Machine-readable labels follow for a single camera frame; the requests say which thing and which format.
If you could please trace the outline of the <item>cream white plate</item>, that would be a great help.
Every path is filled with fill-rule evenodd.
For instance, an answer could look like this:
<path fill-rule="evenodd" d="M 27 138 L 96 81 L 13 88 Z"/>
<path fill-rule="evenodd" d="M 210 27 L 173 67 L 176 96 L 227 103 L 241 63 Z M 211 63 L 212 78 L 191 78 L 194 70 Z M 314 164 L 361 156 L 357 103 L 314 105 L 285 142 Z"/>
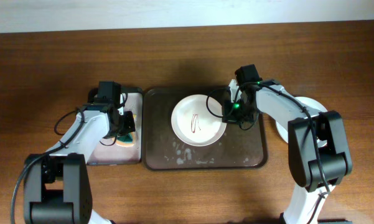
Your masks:
<path fill-rule="evenodd" d="M 321 103 L 319 103 L 318 101 L 312 98 L 308 98 L 305 96 L 297 96 L 296 99 L 299 100 L 301 103 L 304 103 L 305 105 L 310 106 L 311 108 L 317 109 L 321 112 L 327 112 L 327 109 L 325 108 L 325 106 L 323 106 Z M 280 137 L 286 143 L 288 143 L 288 131 L 283 126 L 281 126 L 278 122 L 276 122 L 276 129 Z M 317 139 L 317 143 L 318 143 L 318 147 L 324 147 L 327 145 L 326 140 L 321 141 L 320 139 Z"/>

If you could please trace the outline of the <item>green and yellow sponge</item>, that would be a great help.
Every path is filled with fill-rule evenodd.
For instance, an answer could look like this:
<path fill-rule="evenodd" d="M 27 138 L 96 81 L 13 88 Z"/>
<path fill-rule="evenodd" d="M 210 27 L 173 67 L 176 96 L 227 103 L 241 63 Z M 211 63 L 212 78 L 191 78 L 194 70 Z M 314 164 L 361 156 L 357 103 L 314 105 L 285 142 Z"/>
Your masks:
<path fill-rule="evenodd" d="M 117 136 L 116 144 L 122 147 L 134 146 L 136 142 L 135 132 L 131 132 L 122 136 Z"/>

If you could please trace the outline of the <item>pale pink plate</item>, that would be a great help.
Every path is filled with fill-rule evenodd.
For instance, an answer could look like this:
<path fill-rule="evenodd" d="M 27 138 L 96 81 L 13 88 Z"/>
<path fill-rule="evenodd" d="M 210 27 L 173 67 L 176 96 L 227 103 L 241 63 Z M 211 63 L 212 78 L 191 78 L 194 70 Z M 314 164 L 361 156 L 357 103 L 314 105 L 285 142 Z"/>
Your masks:
<path fill-rule="evenodd" d="M 207 95 L 190 95 L 178 102 L 171 114 L 175 135 L 191 146 L 208 146 L 219 140 L 227 124 L 206 107 Z"/>

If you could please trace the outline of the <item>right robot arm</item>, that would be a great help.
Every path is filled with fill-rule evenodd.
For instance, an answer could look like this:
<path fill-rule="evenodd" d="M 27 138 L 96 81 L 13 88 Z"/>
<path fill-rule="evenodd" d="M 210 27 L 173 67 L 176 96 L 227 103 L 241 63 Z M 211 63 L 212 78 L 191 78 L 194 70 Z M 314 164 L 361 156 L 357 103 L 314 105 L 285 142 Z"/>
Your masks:
<path fill-rule="evenodd" d="M 317 223 L 327 197 L 352 171 L 352 159 L 341 115 L 300 102 L 276 80 L 263 80 L 255 65 L 235 71 L 227 87 L 222 121 L 254 126 L 267 114 L 288 132 L 289 170 L 295 181 L 281 223 Z"/>

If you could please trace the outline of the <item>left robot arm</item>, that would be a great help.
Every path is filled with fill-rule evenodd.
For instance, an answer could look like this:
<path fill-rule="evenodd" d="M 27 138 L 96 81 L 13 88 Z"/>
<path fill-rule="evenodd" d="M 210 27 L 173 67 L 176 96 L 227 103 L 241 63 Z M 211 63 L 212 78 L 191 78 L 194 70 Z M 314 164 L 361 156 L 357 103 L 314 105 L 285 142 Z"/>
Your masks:
<path fill-rule="evenodd" d="M 127 100 L 116 82 L 100 82 L 61 139 L 41 154 L 31 154 L 16 182 L 24 187 L 26 223 L 109 223 L 93 209 L 87 163 L 103 139 L 135 130 Z"/>

